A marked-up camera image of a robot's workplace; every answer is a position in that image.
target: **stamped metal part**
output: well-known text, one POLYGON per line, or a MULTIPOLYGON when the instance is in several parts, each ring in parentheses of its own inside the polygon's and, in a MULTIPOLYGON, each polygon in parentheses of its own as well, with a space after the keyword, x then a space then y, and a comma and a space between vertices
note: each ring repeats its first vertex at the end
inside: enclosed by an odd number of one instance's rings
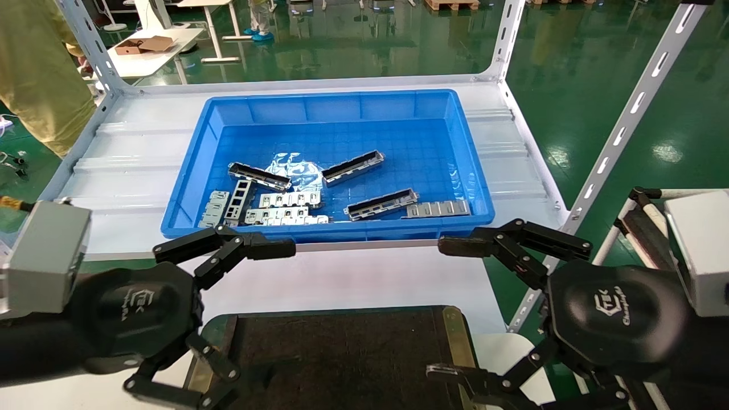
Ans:
POLYGON ((222 190, 214 190, 210 194, 210 199, 203 211, 203 219, 198 223, 198 228, 210 228, 220 223, 229 195, 228 192, 222 190))
POLYGON ((263 225, 266 226, 316 225, 319 223, 329 223, 329 217, 326 215, 319 215, 308 217, 265 218, 263 220, 263 225))
POLYGON ((344 213, 349 216, 350 220, 361 220, 372 217, 377 214, 392 212, 403 206, 418 202, 418 194, 412 188, 397 191, 388 195, 377 198, 368 199, 347 206, 344 213))
POLYGON ((457 217, 471 215, 468 201, 423 202, 408 205, 408 214, 403 218, 457 217))
POLYGON ((230 227, 240 225, 243 210, 249 207, 255 193, 256 187, 253 182, 247 179, 238 180, 230 197, 230 205, 225 210, 225 225, 230 227))
POLYGON ((308 206, 293 206, 290 208, 264 208, 249 209, 246 211, 247 225, 262 225, 263 221, 268 218, 285 218, 285 217, 307 217, 309 216, 308 206))
POLYGON ((385 161, 385 155, 377 150, 370 151, 364 155, 360 155, 357 158, 352 158, 346 162, 342 162, 331 168, 325 169, 321 172, 321 176, 324 178, 324 182, 327 183, 327 187, 338 184, 339 182, 346 181, 361 175, 371 169, 382 164, 385 161))
POLYGON ((232 162, 228 164, 228 174, 235 178, 247 179, 278 192, 286 192, 291 188, 291 178, 271 174, 262 169, 253 168, 244 163, 232 162))
POLYGON ((280 208, 283 206, 309 206, 317 209, 324 205, 321 202, 321 191, 303 191, 290 193, 265 193, 261 195, 259 208, 280 208))

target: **blue plastic tray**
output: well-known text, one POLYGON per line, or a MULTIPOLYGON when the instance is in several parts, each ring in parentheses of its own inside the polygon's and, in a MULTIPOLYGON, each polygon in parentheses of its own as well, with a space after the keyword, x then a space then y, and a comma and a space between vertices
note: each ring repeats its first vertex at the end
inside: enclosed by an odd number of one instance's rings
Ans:
MULTIPOLYGON (((494 219, 494 205, 463 108, 452 90, 297 94, 210 98, 192 135, 162 221, 176 238, 198 231, 213 190, 233 190, 229 163, 238 161, 292 178, 293 190, 322 189, 324 206, 310 214, 333 223, 241 226, 297 243, 436 239, 466 234, 494 219), (321 170, 379 150, 384 163, 328 188, 321 170), (467 199, 471 216, 400 219, 405 209, 376 220, 349 222, 349 204, 407 188, 420 202, 467 199)), ((258 185, 260 194, 271 191, 258 185)))

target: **black mat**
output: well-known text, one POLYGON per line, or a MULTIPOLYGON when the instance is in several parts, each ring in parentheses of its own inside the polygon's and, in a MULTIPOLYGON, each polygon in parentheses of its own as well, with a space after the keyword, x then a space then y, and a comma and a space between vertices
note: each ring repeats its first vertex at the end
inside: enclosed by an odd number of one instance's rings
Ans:
POLYGON ((241 367, 300 357, 232 409, 463 409, 457 387, 425 378, 452 363, 442 306, 240 317, 230 358, 241 367))

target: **white metal shelf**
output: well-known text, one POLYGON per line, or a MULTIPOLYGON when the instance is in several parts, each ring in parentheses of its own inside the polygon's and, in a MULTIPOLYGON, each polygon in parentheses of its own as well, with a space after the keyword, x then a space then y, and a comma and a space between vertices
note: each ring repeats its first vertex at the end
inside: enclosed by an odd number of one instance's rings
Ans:
MULTIPOLYGON (((51 198, 70 196, 76 205, 94 211, 88 260, 149 258, 152 246, 165 241, 160 233, 162 216, 192 131, 209 98, 252 92, 262 95, 450 88, 459 95, 488 180, 496 207, 494 225, 522 217, 557 228, 564 216, 555 208, 556 203, 562 203, 561 198, 548 194, 557 192, 554 180, 539 171, 546 169, 542 156, 535 151, 537 146, 531 134, 530 140, 524 140, 499 87, 493 82, 474 82, 470 76, 417 78, 420 81, 399 87, 381 85, 381 79, 357 79, 340 82, 349 86, 332 88, 307 88, 321 82, 302 81, 284 83, 289 87, 278 90, 251 91, 247 89, 253 88, 250 85, 202 85, 194 86, 198 89, 194 93, 178 93, 179 87, 168 87, 169 93, 165 92, 167 88, 157 88, 142 95, 123 95, 73 165, 73 173, 63 188, 51 198)), ((413 244, 398 242, 387 247, 413 244)))
MULTIPOLYGON (((705 5, 681 3, 615 129, 568 211, 534 137, 505 82, 525 0, 506 0, 491 65, 480 74, 131 87, 120 81, 88 13, 78 1, 57 0, 104 87, 109 91, 41 199, 77 198, 94 210, 87 256, 140 258, 162 240, 163 198, 171 191, 192 129, 212 96, 449 88, 466 111, 500 225, 521 217, 574 233, 702 16, 705 5), (513 114, 508 119, 507 111, 513 114)), ((332 244, 309 250, 423 245, 412 241, 332 244)), ((554 258, 544 264, 552 269, 554 258)), ((418 266, 428 269, 423 261, 418 266)), ((512 319, 516 332, 539 300, 530 290, 512 319)))

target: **cardboard box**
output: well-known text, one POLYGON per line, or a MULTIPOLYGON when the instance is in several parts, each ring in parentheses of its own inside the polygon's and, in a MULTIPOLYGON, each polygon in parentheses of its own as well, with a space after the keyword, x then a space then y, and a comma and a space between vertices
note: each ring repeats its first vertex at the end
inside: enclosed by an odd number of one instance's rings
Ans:
POLYGON ((114 50, 118 55, 142 54, 150 51, 165 51, 171 45, 171 38, 154 36, 151 39, 126 39, 114 47, 114 50))

